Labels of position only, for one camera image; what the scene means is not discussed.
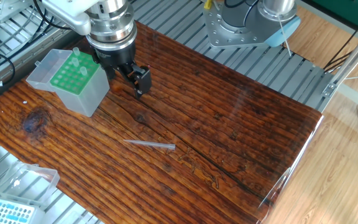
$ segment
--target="wood grain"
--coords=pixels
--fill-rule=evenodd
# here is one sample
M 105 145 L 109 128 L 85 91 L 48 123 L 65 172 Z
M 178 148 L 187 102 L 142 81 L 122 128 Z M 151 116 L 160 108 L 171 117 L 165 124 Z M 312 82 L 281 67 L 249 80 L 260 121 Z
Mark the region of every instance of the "wood grain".
M 0 145 L 57 169 L 58 187 L 105 223 L 256 223 L 321 114 L 141 24 L 136 41 L 153 78 L 140 101 L 117 78 L 87 118 L 22 81 L 0 96 Z

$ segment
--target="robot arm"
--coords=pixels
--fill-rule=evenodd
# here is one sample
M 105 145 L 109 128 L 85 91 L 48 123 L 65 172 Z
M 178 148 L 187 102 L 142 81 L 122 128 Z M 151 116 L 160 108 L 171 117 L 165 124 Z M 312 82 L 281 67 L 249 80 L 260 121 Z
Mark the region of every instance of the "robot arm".
M 137 34 L 134 9 L 127 0 L 43 0 L 44 6 L 73 31 L 85 35 L 93 60 L 108 77 L 116 71 L 134 87 L 140 98 L 151 87 L 150 70 L 135 63 Z
M 225 0 L 219 9 L 205 9 L 204 16 L 211 45 L 218 48 L 276 47 L 301 22 L 295 0 Z

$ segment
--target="clear plastic box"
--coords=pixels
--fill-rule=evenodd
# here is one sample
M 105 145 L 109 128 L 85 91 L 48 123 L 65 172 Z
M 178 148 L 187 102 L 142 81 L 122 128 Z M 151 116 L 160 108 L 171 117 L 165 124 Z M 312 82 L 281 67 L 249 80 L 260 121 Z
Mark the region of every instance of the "clear plastic box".
M 71 50 L 50 50 L 41 62 L 36 63 L 37 68 L 27 77 L 27 83 L 37 90 L 54 91 L 49 81 L 72 53 Z
M 92 116 L 109 91 L 106 72 L 92 56 L 52 49 L 27 78 L 38 90 L 54 91 L 72 111 Z
M 15 162 L 0 182 L 0 197 L 43 207 L 59 180 L 57 170 Z

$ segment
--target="wooden floor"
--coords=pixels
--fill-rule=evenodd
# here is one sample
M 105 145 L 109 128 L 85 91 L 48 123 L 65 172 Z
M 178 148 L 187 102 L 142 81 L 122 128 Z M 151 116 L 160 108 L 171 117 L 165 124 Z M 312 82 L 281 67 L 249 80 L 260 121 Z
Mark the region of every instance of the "wooden floor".
M 301 27 L 291 50 L 323 67 L 350 34 L 300 8 Z M 352 41 L 343 54 L 353 49 Z M 351 76 L 358 75 L 358 66 Z M 346 80 L 358 91 L 358 79 Z M 336 94 L 293 178 L 266 223 L 358 223 L 358 116 L 356 104 Z

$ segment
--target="black cable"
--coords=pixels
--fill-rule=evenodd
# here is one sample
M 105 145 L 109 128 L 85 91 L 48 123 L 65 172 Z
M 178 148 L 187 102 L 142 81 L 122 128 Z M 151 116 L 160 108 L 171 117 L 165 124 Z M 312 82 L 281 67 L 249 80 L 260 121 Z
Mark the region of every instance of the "black cable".
M 6 84 L 8 84 L 9 82 L 11 82 L 11 81 L 13 80 L 13 78 L 15 77 L 15 74 L 16 74 L 15 65 L 14 65 L 14 64 L 12 63 L 12 61 L 11 61 L 9 58 L 7 58 L 6 56 L 0 54 L 0 57 L 3 58 L 3 59 L 5 59 L 5 61 L 7 61 L 7 62 L 11 65 L 11 67 L 12 67 L 12 75 L 11 75 L 11 77 L 10 77 L 6 82 L 3 82 L 3 83 L 2 83 L 2 85 L 6 85 Z
M 44 36 L 44 35 L 47 33 L 47 31 L 48 31 L 49 28 L 50 28 L 50 24 L 48 24 L 48 26 L 45 28 L 45 30 L 44 30 L 40 35 L 38 35 L 35 39 L 32 39 L 32 40 L 28 41 L 28 42 L 27 42 L 26 44 L 24 44 L 23 47 L 20 48 L 17 52 L 15 52 L 15 53 L 13 53 L 11 56 L 9 56 L 8 59 L 9 59 L 9 60 L 12 59 L 12 58 L 15 57 L 18 53 L 20 53 L 23 49 L 25 49 L 26 47 L 30 46 L 30 45 L 31 45 L 32 43 L 34 43 L 35 41 L 39 40 L 42 36 Z
M 327 67 L 329 67 L 330 65 L 332 65 L 334 62 L 333 60 L 339 55 L 339 53 L 341 53 L 341 51 L 345 48 L 345 46 L 353 39 L 353 37 L 355 36 L 355 34 L 358 33 L 358 29 L 356 31 L 353 32 L 353 34 L 350 36 L 350 38 L 346 41 L 346 43 L 341 47 L 341 49 L 338 50 L 338 52 L 336 52 L 336 54 L 330 59 L 330 61 L 326 64 L 326 66 L 323 68 L 325 71 L 326 70 L 330 70 L 327 69 Z
M 237 3 L 237 4 L 234 4 L 234 5 L 232 5 L 232 6 L 227 3 L 227 0 L 224 0 L 224 6 L 226 6 L 226 7 L 228 7 L 228 8 L 237 7 L 237 6 L 240 6 L 240 5 L 243 4 L 243 3 L 246 3 L 248 6 L 251 6 L 250 4 L 247 3 L 247 0 L 243 0 L 243 1 L 241 1 L 241 2 L 239 2 L 239 3 Z
M 251 7 L 248 9 L 246 17 L 244 18 L 244 26 L 246 25 L 247 22 L 247 18 L 248 18 L 248 14 L 249 12 L 252 10 L 252 8 L 258 3 L 259 0 L 254 1 L 254 3 L 252 3 Z
M 340 62 L 336 63 L 335 65 L 333 65 L 333 66 L 331 66 L 331 67 L 325 69 L 324 72 L 331 71 L 332 69 L 333 69 L 333 70 L 336 70 L 339 66 L 342 65 L 343 62 L 346 61 L 346 59 L 347 59 L 347 58 L 344 58 L 344 59 L 342 59 Z
M 59 28 L 59 29 L 71 30 L 69 27 L 61 27 L 61 26 L 58 26 L 58 25 L 56 25 L 56 24 L 53 24 L 51 21 L 49 21 L 49 20 L 45 17 L 45 14 L 42 13 L 41 8 L 40 8 L 40 6 L 39 6 L 38 3 L 37 3 L 37 0 L 33 0 L 33 2 L 34 2 L 34 5 L 35 5 L 35 8 L 37 8 L 37 10 L 38 10 L 38 12 L 40 13 L 42 19 L 45 20 L 46 23 L 50 24 L 50 25 L 53 26 L 53 27 Z
M 34 32 L 34 35 L 31 37 L 31 39 L 29 40 L 29 42 L 32 42 L 34 40 L 35 35 L 41 30 L 43 24 L 45 22 L 45 19 L 42 19 L 40 22 L 40 25 L 38 26 L 37 30 Z

